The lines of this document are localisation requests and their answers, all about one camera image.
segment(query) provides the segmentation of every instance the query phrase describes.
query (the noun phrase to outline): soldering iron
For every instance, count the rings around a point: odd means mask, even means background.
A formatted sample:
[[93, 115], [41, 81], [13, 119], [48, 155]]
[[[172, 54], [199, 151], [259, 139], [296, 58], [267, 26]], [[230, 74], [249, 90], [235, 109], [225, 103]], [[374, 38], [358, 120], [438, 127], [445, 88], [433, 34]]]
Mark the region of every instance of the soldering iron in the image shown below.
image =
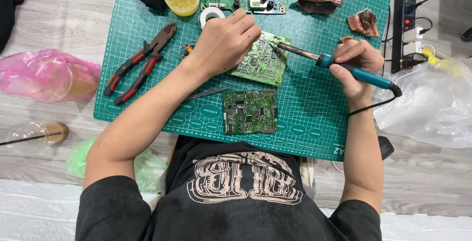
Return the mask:
[[401, 89], [396, 84], [394, 84], [391, 80], [381, 77], [379, 75], [373, 74], [371, 72], [365, 71], [363, 69], [354, 67], [348, 63], [336, 63], [335, 59], [329, 54], [321, 53], [320, 55], [316, 55], [309, 51], [306, 51], [306, 50], [303, 50], [298, 47], [288, 45], [282, 42], [279, 42], [276, 45], [280, 49], [283, 49], [283, 50], [295, 53], [297, 55], [300, 55], [302, 57], [309, 58], [311, 60], [316, 61], [315, 65], [320, 68], [329, 68], [333, 64], [339, 64], [340, 66], [344, 67], [346, 70], [350, 71], [353, 77], [356, 78], [357, 80], [364, 81], [371, 85], [380, 87], [382, 89], [388, 89], [393, 92], [394, 97], [392, 99], [351, 112], [348, 116], [351, 116], [358, 112], [362, 112], [364, 110], [367, 110], [367, 109], [370, 109], [379, 105], [386, 104], [390, 101], [393, 101], [395, 98], [402, 96]]

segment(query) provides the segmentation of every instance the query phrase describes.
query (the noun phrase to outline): diagonal cutting pliers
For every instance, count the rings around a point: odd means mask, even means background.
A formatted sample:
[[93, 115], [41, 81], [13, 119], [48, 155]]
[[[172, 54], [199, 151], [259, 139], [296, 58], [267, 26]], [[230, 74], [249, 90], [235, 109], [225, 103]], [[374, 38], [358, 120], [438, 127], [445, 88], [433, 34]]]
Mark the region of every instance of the diagonal cutting pliers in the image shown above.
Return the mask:
[[146, 63], [139, 73], [136, 80], [131, 84], [131, 86], [124, 91], [119, 97], [114, 100], [115, 105], [122, 105], [130, 98], [133, 97], [139, 88], [144, 84], [146, 79], [149, 77], [149, 74], [156, 64], [157, 61], [162, 60], [162, 56], [159, 52], [167, 45], [167, 43], [172, 39], [177, 28], [176, 23], [170, 23], [164, 26], [156, 37], [148, 44], [146, 40], [143, 42], [143, 48], [129, 58], [120, 68], [113, 74], [110, 80], [103, 91], [103, 95], [109, 97], [115, 91], [117, 84], [120, 82], [121, 78], [128, 73], [136, 64], [142, 61], [146, 56], [148, 56]]

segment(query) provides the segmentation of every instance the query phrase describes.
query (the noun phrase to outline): right hand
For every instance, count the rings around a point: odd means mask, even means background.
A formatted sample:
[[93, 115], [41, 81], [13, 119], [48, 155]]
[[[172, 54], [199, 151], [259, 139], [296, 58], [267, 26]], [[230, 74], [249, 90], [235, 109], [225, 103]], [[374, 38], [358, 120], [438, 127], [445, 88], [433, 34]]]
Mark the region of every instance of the right hand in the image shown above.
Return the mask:
[[[338, 45], [333, 53], [337, 63], [349, 63], [355, 67], [377, 74], [384, 63], [380, 51], [374, 49], [367, 41], [351, 39], [345, 44]], [[343, 92], [350, 103], [370, 102], [370, 88], [368, 83], [356, 80], [352, 74], [338, 64], [333, 64], [329, 70], [343, 84]]]
[[254, 17], [242, 8], [227, 18], [208, 20], [186, 58], [193, 60], [189, 65], [196, 66], [198, 73], [207, 80], [236, 67], [261, 36], [261, 28], [254, 21]]

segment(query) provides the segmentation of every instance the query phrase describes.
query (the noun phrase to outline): white tape roll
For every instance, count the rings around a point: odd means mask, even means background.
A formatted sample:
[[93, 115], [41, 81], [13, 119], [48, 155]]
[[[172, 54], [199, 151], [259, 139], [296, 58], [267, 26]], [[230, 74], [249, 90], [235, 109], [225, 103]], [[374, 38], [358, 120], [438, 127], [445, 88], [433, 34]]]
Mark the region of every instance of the white tape roll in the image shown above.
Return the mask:
[[208, 21], [208, 19], [211, 17], [225, 18], [225, 15], [220, 9], [216, 7], [205, 8], [200, 14], [200, 26], [202, 27], [202, 29], [205, 27], [206, 21]]

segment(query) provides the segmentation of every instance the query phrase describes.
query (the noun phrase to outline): green cutting mat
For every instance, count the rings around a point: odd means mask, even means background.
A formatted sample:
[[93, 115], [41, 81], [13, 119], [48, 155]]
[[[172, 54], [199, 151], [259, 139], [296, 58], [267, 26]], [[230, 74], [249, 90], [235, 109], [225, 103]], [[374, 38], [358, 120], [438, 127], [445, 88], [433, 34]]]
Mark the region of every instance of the green cutting mat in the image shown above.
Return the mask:
[[[345, 35], [364, 38], [349, 29], [346, 19], [366, 7], [377, 15], [377, 26], [382, 34], [390, 4], [390, 0], [344, 0], [343, 7], [336, 9], [335, 14], [324, 15], [306, 14], [295, 5], [296, 1], [289, 0], [287, 14], [254, 15], [256, 24], [264, 31], [291, 38], [294, 46], [317, 54], [331, 54], [339, 38]], [[108, 79], [122, 63], [141, 49], [144, 39], [149, 42], [164, 25], [176, 22], [174, 39], [162, 51], [164, 59], [156, 64], [150, 78], [131, 101], [169, 74], [181, 61], [178, 54], [180, 47], [187, 41], [198, 39], [201, 32], [199, 15], [200, 11], [197, 11], [193, 16], [180, 17], [168, 9], [165, 12], [149, 9], [139, 0], [115, 0], [93, 117], [112, 121], [131, 103], [116, 107], [113, 99], [136, 79], [144, 61], [121, 80], [112, 97], [103, 96]], [[366, 40], [380, 48], [381, 38]], [[210, 79], [196, 93], [226, 86], [231, 86], [231, 91], [275, 88], [222, 74]], [[184, 102], [163, 131], [222, 142], [246, 141], [273, 151], [342, 161], [348, 107], [340, 83], [329, 71], [315, 67], [314, 62], [306, 58], [289, 54], [283, 85], [278, 88], [277, 95], [278, 129], [273, 134], [224, 136], [221, 93]]]

